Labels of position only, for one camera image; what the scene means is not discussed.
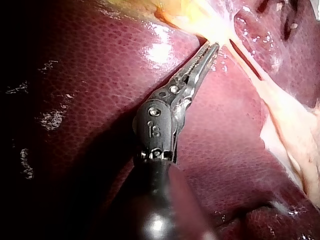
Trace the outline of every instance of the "metal screw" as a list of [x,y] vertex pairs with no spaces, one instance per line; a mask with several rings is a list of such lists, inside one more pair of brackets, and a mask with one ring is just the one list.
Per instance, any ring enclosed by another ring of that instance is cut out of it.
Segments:
[[170,92],[172,92],[173,94],[179,93],[179,88],[178,88],[178,86],[172,85],[172,86],[170,87]]
[[159,150],[157,150],[157,151],[154,151],[153,154],[154,154],[156,157],[158,157],[158,156],[160,156],[161,152],[160,152]]
[[160,116],[161,114],[161,111],[159,108],[157,107],[150,107],[149,108],[149,115],[152,116],[152,117],[158,117]]

